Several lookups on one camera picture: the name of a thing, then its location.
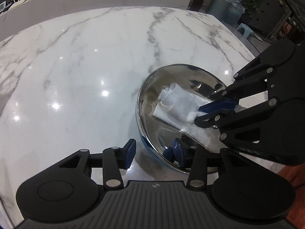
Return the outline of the blue steel bowl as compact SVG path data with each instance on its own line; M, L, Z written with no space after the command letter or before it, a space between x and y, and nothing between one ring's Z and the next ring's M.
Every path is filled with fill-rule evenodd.
M217 99L226 85L202 68L172 64L154 70L143 82L136 103L136 121L147 151L180 173L189 173L172 152L175 139L190 139L210 152L224 147L218 129L194 124L199 107Z

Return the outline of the blue water jug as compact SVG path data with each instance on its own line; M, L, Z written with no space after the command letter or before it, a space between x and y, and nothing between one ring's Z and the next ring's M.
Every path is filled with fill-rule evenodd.
M245 13L245 8L240 0L231 0L231 2L232 3L227 11L225 22L230 26L235 27L241 16Z

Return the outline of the white paper towel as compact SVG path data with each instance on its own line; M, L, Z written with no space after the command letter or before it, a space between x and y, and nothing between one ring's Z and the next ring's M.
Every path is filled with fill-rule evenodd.
M210 100L201 98L181 88L177 83L165 87L157 98L153 116L172 125L193 140L197 141L211 152L218 153L225 145L220 142L220 133L213 128L200 128L194 120L204 115L199 107L208 104Z

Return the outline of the grey trash bin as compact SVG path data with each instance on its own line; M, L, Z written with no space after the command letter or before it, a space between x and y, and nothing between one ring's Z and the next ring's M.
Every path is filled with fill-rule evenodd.
M231 0L210 0L210 3L205 13L213 15L219 21L223 21L227 15L231 4Z

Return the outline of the small blue plastic stool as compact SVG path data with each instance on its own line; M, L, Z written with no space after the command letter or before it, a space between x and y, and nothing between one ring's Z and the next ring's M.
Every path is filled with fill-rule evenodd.
M249 39L253 36L253 30L249 28L246 24L240 23L237 27L237 31L241 32L243 38Z

